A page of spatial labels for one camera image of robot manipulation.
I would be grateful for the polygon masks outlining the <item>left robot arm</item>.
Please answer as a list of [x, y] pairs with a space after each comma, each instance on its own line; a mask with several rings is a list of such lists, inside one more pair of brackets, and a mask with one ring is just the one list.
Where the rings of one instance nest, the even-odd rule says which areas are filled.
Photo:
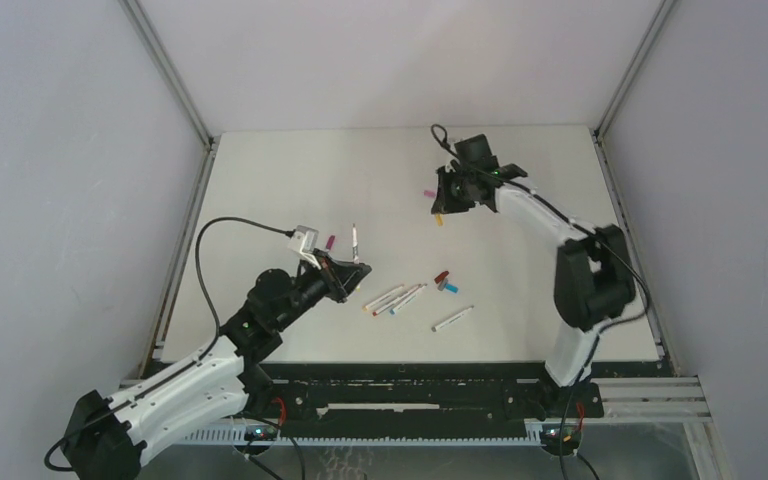
[[76, 402], [54, 444], [66, 472], [81, 479], [134, 479], [166, 448], [223, 417], [265, 414], [273, 382], [260, 364], [282, 343], [281, 334], [323, 299], [344, 303], [372, 271], [316, 250], [317, 266], [296, 275], [262, 272], [242, 307], [217, 336], [148, 379], [103, 396], [93, 390]]

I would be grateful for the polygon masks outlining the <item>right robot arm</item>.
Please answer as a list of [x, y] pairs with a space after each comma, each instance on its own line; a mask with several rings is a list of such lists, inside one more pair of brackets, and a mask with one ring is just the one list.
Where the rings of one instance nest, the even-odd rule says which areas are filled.
[[603, 334], [647, 316], [651, 294], [631, 264], [625, 234], [616, 224], [597, 226], [551, 202], [516, 164], [502, 165], [487, 137], [450, 142], [445, 127], [430, 128], [451, 161], [437, 169], [434, 215], [465, 213], [479, 205], [536, 232], [554, 260], [553, 303], [561, 318], [544, 362], [548, 381], [538, 402], [552, 416], [578, 400], [574, 385], [591, 372]]

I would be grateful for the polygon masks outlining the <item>yellow white pen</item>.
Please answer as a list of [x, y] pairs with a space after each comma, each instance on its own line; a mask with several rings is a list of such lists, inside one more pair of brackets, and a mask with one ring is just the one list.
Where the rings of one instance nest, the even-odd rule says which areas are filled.
[[367, 304], [365, 304], [362, 307], [362, 310], [365, 311], [365, 312], [372, 310], [374, 307], [381, 305], [385, 300], [391, 299], [394, 295], [396, 295], [398, 293], [401, 293], [403, 291], [403, 289], [404, 289], [404, 285], [403, 284], [399, 284], [399, 285], [389, 289], [385, 293], [379, 295], [375, 299], [373, 299], [370, 302], [368, 302]]

